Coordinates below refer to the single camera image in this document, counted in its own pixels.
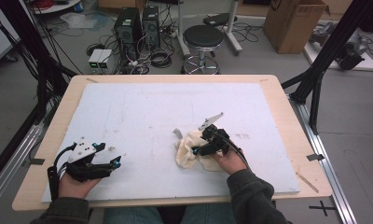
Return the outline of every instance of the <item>black stool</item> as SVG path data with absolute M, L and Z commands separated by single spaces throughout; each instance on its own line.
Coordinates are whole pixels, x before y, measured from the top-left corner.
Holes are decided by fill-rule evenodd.
M 184 43 L 199 52 L 199 56 L 191 56 L 184 61 L 181 69 L 182 74 L 204 75 L 220 74 L 218 63 L 211 57 L 204 56 L 205 51 L 218 49 L 224 42 L 224 35 L 221 31 L 209 25 L 196 25 L 184 31 Z

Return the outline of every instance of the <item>white cloth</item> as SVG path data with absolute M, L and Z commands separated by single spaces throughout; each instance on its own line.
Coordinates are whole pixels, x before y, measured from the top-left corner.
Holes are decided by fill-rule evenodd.
M 188 135 L 181 139 L 176 145 L 177 155 L 175 156 L 175 161 L 177 164 L 183 168 L 191 168 L 196 161 L 199 161 L 203 168 L 207 171 L 222 171 L 219 164 L 211 156 L 195 156 L 192 152 L 193 147 L 201 147 L 207 144 L 207 141 L 201 138 L 201 131 L 192 131 Z

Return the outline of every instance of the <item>sleeve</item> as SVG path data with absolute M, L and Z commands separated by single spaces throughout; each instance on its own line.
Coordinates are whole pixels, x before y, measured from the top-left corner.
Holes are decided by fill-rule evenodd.
M 30 224 L 88 224 L 89 203 L 77 198 L 59 198 Z
M 271 203 L 273 186 L 251 170 L 240 170 L 228 178 L 233 212 L 237 223 L 287 224 Z

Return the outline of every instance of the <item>jeans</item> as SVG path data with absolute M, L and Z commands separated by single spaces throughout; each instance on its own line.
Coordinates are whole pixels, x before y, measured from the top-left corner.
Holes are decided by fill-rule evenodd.
M 103 224 L 162 224 L 156 207 L 118 207 L 104 210 Z M 233 224 L 236 220 L 230 203 L 210 203 L 186 207 L 181 224 Z

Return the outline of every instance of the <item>gray floor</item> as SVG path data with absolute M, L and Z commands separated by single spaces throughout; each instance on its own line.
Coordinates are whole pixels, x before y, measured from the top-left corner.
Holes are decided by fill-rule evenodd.
M 52 24 L 59 22 L 61 14 L 48 17 Z M 84 74 L 90 73 L 86 47 L 97 43 L 102 35 L 109 35 L 113 22 L 101 17 L 101 27 L 91 30 L 64 30 L 55 35 L 73 62 Z M 202 17 L 186 19 L 189 24 L 201 23 Z M 261 25 L 263 20 L 240 18 L 250 25 Z M 65 29 L 64 24 L 56 25 Z M 235 56 L 228 42 L 216 51 L 216 60 L 222 74 L 273 74 L 281 82 L 299 75 L 309 67 L 303 54 L 277 54 L 262 31 L 253 32 L 258 42 L 242 41 L 243 52 Z M 165 69 L 152 68 L 149 74 L 180 74 L 181 51 L 173 41 L 176 51 L 173 64 Z M 62 55 L 63 63 L 75 69 Z M 0 63 L 0 153 L 24 119 L 33 109 L 36 82 L 23 62 Z M 285 90 L 290 93 L 291 87 Z M 339 71 L 329 69 L 324 78 L 320 101 L 318 131 L 336 171 L 339 182 L 352 207 L 358 223 L 373 223 L 373 72 Z M 14 212 L 11 204 L 27 171 L 21 167 L 17 176 L 0 199 L 0 223 L 28 223 L 40 212 Z M 278 208 L 294 224 L 340 223 L 338 213 L 328 208 L 310 209 L 309 206 L 334 207 L 331 198 L 311 200 L 279 200 Z M 103 210 L 96 209 L 90 223 L 100 223 Z

